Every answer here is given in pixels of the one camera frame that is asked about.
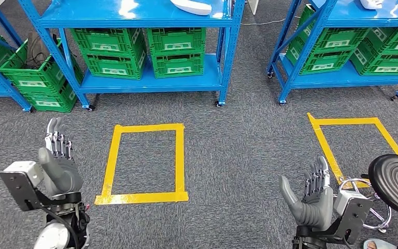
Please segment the yellow tape square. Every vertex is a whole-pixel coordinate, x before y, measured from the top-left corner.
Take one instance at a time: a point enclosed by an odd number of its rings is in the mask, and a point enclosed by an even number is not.
[[[150,131],[175,131],[175,191],[160,193],[131,193],[112,195],[113,176],[117,164],[118,150],[122,133],[150,132]],[[105,204],[131,204],[151,202],[178,202],[188,201],[188,193],[184,183],[184,126],[181,123],[156,124],[150,126],[120,126],[113,130],[112,143],[107,160],[106,173],[102,194],[96,196],[96,205]]]
[[[310,123],[315,131],[315,135],[320,142],[321,148],[324,151],[327,162],[330,164],[330,168],[332,169],[333,174],[335,175],[338,184],[341,184],[339,180],[340,177],[343,177],[343,173],[336,162],[335,157],[333,156],[333,152],[330,149],[327,140],[321,130],[321,126],[339,126],[339,125],[375,125],[379,132],[382,134],[383,138],[387,141],[393,151],[398,154],[398,145],[388,133],[387,129],[382,125],[380,120],[376,117],[374,118],[323,118],[316,119],[310,113],[307,113],[309,117]],[[364,183],[357,183],[357,186],[360,188],[368,187]]]

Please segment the robot finger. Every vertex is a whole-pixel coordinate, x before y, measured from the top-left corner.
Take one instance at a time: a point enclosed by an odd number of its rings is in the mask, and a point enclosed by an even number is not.
[[[309,171],[305,170],[303,173],[304,173],[304,177],[305,177],[306,179],[310,179]]]
[[[73,133],[70,133],[68,136],[68,141],[67,142],[72,142],[74,140],[75,135]]]
[[[60,134],[61,134],[61,135],[64,135],[65,132],[66,132],[66,125],[63,123],[63,124],[61,124],[60,127],[59,127],[59,135],[60,135]]]
[[[57,122],[55,123],[55,126],[54,126],[54,132],[59,132],[60,126],[62,125],[62,123],[63,123],[63,118],[58,117]]]
[[[51,120],[49,120],[49,123],[47,125],[47,134],[50,134],[50,133],[54,132],[54,127],[55,127],[56,123],[57,123],[57,119],[56,118],[51,118]]]
[[[58,142],[60,143],[60,152],[59,152],[60,157],[65,157],[65,153],[66,153],[65,132],[66,132],[66,125],[63,123],[59,127],[59,140],[60,141],[58,141]]]

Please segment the black cable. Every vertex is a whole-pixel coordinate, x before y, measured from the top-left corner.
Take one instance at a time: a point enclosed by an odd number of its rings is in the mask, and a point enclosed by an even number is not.
[[[343,238],[343,242],[344,242],[344,245],[345,245],[347,248],[351,249],[351,246],[350,246],[349,242],[347,242],[346,238]]]
[[[45,213],[51,215],[51,217],[53,217],[55,220],[57,220],[58,222],[62,223],[66,227],[66,229],[68,229],[69,233],[71,233],[71,236],[74,239],[75,249],[80,249],[80,245],[78,244],[77,234],[75,233],[75,231],[73,230],[71,225],[68,222],[66,222],[64,219],[62,219],[60,216],[56,215],[53,211],[47,209],[46,207],[43,206],[43,207],[41,207],[41,209]]]

